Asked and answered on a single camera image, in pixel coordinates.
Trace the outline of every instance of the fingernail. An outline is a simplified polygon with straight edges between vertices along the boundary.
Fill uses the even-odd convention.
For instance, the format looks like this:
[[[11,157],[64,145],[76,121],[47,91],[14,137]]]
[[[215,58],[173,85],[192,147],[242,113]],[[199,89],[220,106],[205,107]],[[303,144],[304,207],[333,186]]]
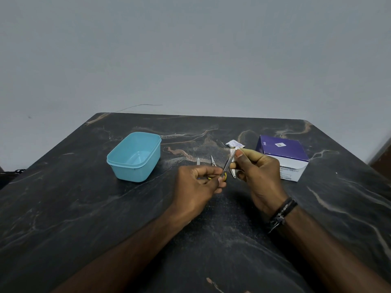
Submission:
[[[236,157],[241,157],[242,155],[243,155],[242,150],[236,150],[236,151],[235,151],[235,156],[236,156]]]

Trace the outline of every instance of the marble surface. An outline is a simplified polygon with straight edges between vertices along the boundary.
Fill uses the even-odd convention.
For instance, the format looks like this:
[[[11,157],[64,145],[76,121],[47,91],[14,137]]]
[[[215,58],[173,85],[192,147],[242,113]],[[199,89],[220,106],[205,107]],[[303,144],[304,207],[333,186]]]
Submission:
[[[107,154],[129,133],[161,135],[142,183],[117,180]],[[299,140],[310,163],[289,195],[391,282],[389,181],[304,120],[99,113],[0,191],[0,291],[49,292],[169,205],[177,167],[222,166],[236,139]],[[266,236],[247,186],[228,175],[216,195],[150,263],[132,292],[322,291],[294,249]]]

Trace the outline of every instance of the blue plastic container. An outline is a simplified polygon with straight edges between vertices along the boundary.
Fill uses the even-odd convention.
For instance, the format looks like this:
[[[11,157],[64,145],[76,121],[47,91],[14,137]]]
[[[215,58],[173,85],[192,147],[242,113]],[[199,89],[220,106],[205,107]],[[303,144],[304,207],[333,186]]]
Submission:
[[[160,143],[159,135],[133,132],[107,155],[107,163],[118,179],[142,182],[158,163]]]

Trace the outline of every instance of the black leather bracelet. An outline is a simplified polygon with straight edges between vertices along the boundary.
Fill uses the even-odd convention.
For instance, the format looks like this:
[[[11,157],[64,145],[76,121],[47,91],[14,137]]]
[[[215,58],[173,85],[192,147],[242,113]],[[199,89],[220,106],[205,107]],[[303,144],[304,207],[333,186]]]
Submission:
[[[269,223],[267,224],[267,233],[271,233],[277,226],[284,224],[285,217],[296,206],[297,202],[293,198],[288,197],[287,200],[281,205],[281,207],[273,214],[273,216],[271,216]]]

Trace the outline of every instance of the table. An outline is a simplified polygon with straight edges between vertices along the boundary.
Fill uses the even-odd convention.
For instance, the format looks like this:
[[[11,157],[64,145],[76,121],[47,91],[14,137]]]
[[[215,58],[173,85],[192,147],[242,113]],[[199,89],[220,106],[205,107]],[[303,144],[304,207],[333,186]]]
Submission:
[[[107,154],[129,133],[161,135],[142,183],[115,178]],[[0,291],[49,292],[169,205],[177,167],[222,166],[236,139],[296,139],[310,163],[289,195],[391,282],[389,181],[305,120],[98,113],[0,192]],[[266,236],[247,185],[228,186],[150,263],[132,292],[311,292],[322,286],[284,239]]]

